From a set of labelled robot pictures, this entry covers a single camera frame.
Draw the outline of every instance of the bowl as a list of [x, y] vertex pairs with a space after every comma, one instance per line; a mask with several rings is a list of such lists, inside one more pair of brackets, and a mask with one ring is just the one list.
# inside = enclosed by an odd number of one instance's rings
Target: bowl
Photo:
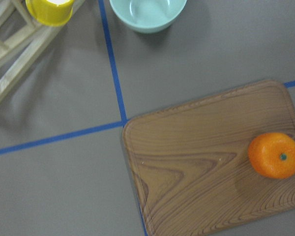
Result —
[[110, 0], [117, 17], [140, 33], [167, 28], [178, 17], [187, 0]]

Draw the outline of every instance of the wooden cutting board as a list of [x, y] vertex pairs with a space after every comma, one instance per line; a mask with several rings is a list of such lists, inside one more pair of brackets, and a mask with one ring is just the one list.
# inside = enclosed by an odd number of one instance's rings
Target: wooden cutting board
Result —
[[149, 236], [202, 236], [295, 208], [295, 175], [262, 177], [247, 148], [295, 139], [283, 84], [262, 81], [131, 120], [123, 140]]

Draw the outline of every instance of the yellow cup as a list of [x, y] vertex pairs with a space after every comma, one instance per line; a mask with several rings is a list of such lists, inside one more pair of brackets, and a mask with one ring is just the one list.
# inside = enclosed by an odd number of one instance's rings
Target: yellow cup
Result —
[[47, 26], [62, 26], [72, 15], [74, 0], [26, 0], [32, 17]]

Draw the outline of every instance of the gray table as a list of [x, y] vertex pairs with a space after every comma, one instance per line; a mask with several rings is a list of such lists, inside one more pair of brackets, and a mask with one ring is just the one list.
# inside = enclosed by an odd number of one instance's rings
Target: gray table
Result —
[[[262, 79], [295, 104], [295, 0], [189, 0], [151, 35], [87, 0], [0, 105], [0, 236], [143, 236], [122, 126]], [[295, 210], [215, 235], [295, 236]]]

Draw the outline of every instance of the orange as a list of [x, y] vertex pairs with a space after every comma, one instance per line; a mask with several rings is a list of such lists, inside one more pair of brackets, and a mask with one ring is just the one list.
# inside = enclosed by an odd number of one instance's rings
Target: orange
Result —
[[288, 178], [295, 174], [295, 141], [283, 133], [264, 133], [249, 145], [252, 167], [269, 178]]

